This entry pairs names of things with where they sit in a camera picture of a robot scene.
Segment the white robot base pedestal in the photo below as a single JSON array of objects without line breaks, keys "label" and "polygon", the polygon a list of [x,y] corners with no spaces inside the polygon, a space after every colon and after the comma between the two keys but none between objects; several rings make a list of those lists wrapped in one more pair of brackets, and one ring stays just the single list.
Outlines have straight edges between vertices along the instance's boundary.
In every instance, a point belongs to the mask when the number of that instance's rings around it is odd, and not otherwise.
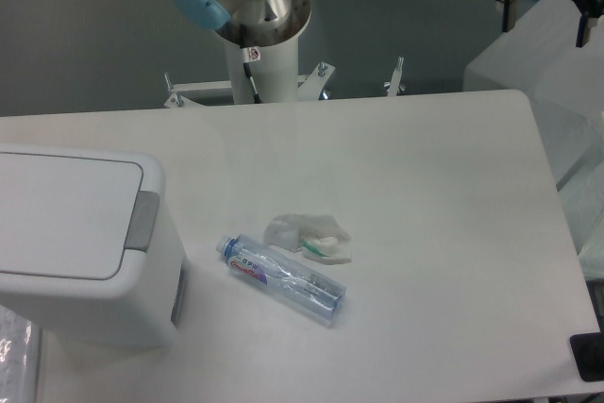
[{"label": "white robot base pedestal", "polygon": [[263,104],[298,100],[298,38],[271,46],[247,45],[245,48],[226,39],[222,42],[235,105],[256,103],[244,70],[246,63]]}]

